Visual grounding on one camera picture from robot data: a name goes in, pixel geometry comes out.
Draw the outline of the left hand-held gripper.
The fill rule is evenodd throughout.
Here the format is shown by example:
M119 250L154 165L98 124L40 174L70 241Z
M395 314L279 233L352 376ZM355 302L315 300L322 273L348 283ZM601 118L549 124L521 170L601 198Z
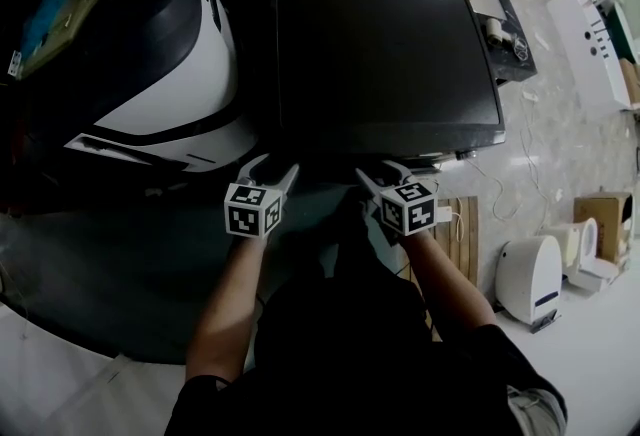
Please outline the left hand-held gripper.
M244 164L224 199L225 229L230 235L266 239L280 224L289 191L300 170L293 164L274 185L259 185L252 171L269 158L265 153Z

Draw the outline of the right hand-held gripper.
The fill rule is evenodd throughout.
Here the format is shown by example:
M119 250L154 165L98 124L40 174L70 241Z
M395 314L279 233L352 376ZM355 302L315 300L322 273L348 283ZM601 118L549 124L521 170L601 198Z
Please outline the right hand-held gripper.
M412 171L393 160L382 164L394 171L395 185L379 185L362 169L355 172L361 185L369 192L380 209L381 223L398 235L410 236L437 224L438 198L427 186L417 181Z

